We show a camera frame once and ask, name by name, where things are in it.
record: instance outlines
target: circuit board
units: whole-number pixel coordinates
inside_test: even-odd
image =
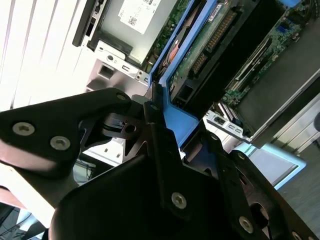
[[[203,51],[206,50],[211,52],[213,50],[216,46],[215,44],[219,42],[223,32],[236,15],[235,12],[231,10],[232,2],[233,1],[229,1],[226,4],[218,4],[212,12],[210,18],[203,26],[201,32],[183,58],[174,75],[169,80],[170,91],[174,89],[174,86],[178,81],[181,81],[188,76],[190,70],[193,70],[193,72],[196,73],[202,67],[207,59],[206,55],[203,54]]]
[[[268,71],[270,66],[277,60],[277,58],[282,54],[292,43],[299,40],[299,35],[302,30],[301,24],[296,24],[292,22],[287,16],[295,14],[296,9],[289,8],[284,13],[283,17],[275,24],[269,34],[262,41],[261,45],[257,50],[251,55],[248,61],[245,63],[246,66],[252,58],[257,55],[257,52],[261,47],[266,44],[267,41],[272,41],[270,46],[266,49],[261,59],[264,58],[261,69],[257,72],[254,78],[247,82],[245,86],[240,87],[240,81],[237,76],[243,68],[236,74],[235,78],[230,82],[227,87],[226,94],[223,96],[222,101],[230,107],[236,106],[241,99],[248,93],[250,88]]]
[[[173,7],[170,16],[163,29],[161,30],[158,38],[155,40],[151,47],[151,54],[158,58],[165,48],[169,38],[171,37],[173,31],[178,25],[180,19],[185,13],[191,0],[178,0],[178,2]]]

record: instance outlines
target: silver screw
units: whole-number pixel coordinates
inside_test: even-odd
[[[70,148],[71,143],[70,143],[69,139],[64,136],[54,136],[50,140],[50,145],[55,150],[65,151],[68,148]]]
[[[295,231],[292,232],[292,236],[294,237],[295,240],[302,240],[302,238],[299,236],[299,234],[296,233]]]
[[[178,209],[185,209],[187,207],[186,198],[179,192],[172,193],[171,200]]]
[[[153,104],[151,104],[151,107],[154,109],[154,110],[159,110],[159,108]]]
[[[213,138],[213,140],[218,140],[218,138],[216,137],[216,135],[211,135],[211,137]]]
[[[122,100],[122,101],[126,100],[126,97],[123,96],[121,93],[117,93],[117,94],[116,94],[116,97],[117,97],[118,99]]]
[[[35,127],[27,122],[18,122],[13,125],[12,130],[20,136],[29,136],[35,132]]]
[[[246,158],[245,158],[245,156],[242,154],[242,153],[238,153],[238,156],[239,156],[239,158],[241,158],[242,160],[245,160]]]
[[[239,217],[239,223],[241,227],[249,234],[252,234],[254,232],[254,227],[246,217],[244,216]]]

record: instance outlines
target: motherboard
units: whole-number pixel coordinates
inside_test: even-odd
[[[318,15],[318,2],[315,0],[314,3],[315,14]],[[300,39],[300,34],[305,24],[307,24],[306,18],[302,13],[307,12],[307,8],[306,1],[302,1],[295,8],[286,9],[283,17],[279,19],[256,51],[229,83],[222,102],[230,107],[235,107],[239,104],[254,84],[277,61],[277,58]]]

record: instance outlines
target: white sticker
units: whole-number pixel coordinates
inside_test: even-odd
[[[118,16],[120,21],[145,34],[161,0],[124,0]]]
[[[216,6],[215,10],[213,10],[213,12],[211,13],[211,16],[209,17],[208,22],[211,23],[215,19],[216,15],[218,14],[218,12],[221,9],[222,5],[223,4],[218,4]]]

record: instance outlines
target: barcode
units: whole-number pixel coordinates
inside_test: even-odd
[[[131,17],[128,21],[128,23],[132,26],[136,25],[137,19],[135,17]]]

